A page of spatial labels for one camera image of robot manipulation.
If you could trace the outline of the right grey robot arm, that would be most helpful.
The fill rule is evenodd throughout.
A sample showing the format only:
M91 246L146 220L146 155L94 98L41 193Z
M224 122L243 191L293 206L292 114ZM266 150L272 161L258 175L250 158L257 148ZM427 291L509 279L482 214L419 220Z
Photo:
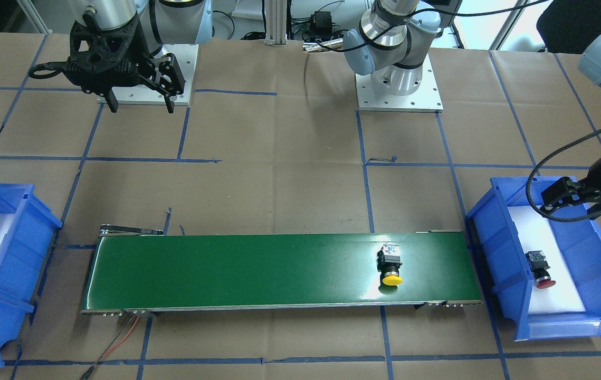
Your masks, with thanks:
M74 23L62 74L83 93L119 107L116 88L154 91L173 112L188 94L187 70L178 46L208 43L210 1L69 1Z

